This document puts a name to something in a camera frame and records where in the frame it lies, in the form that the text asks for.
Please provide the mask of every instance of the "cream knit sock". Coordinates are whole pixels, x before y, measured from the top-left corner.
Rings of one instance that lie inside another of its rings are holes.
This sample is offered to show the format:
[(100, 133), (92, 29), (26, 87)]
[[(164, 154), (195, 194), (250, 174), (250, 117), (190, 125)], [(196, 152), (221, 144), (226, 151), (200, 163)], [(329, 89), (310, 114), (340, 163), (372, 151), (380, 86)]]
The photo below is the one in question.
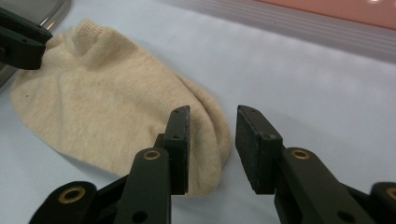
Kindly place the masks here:
[(11, 90), (22, 122), (61, 153), (118, 175), (152, 147), (170, 112), (191, 107), (190, 196), (219, 183), (231, 136), (216, 101), (110, 28), (83, 21), (47, 43)]

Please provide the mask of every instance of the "orange surface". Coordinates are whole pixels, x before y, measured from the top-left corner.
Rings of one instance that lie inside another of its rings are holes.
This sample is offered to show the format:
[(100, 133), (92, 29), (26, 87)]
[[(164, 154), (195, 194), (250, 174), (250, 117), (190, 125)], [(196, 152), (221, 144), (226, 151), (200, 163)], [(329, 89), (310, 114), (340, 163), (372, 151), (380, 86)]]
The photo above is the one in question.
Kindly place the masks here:
[(259, 0), (396, 30), (396, 0)]

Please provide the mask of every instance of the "brass insert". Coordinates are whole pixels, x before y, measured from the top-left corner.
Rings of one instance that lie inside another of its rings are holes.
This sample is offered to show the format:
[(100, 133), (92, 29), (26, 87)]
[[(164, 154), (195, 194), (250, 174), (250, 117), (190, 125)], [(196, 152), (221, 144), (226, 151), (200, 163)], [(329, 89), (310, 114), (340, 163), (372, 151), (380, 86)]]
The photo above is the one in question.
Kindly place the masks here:
[(396, 200), (396, 188), (388, 188), (387, 194), (389, 195), (390, 198)]
[(159, 151), (156, 150), (151, 150), (146, 152), (143, 157), (148, 160), (148, 161), (152, 161), (155, 160), (157, 158), (159, 158), (161, 156), (161, 153)]
[(295, 149), (291, 152), (291, 155), (293, 155), (293, 157), (299, 159), (299, 160), (308, 160), (309, 159), (309, 153), (307, 153), (306, 151), (302, 151), (299, 149)]
[(85, 195), (85, 189), (82, 186), (73, 186), (66, 189), (59, 195), (60, 203), (73, 203), (80, 200)]

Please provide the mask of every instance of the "white table surface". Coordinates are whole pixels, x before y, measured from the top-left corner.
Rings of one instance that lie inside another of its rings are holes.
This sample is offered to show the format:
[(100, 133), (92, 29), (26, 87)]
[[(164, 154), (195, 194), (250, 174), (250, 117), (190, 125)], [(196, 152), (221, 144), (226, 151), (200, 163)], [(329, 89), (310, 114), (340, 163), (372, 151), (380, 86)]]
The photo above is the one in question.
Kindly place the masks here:
[[(339, 181), (369, 192), (396, 181), (396, 32), (249, 0), (78, 0), (53, 32), (110, 26), (213, 94), (234, 134), (259, 109), (286, 147), (315, 152)], [(56, 188), (118, 177), (66, 158), (18, 120), (0, 93), (0, 223), (27, 223)], [(216, 191), (173, 197), (173, 223), (279, 223), (233, 149)]]

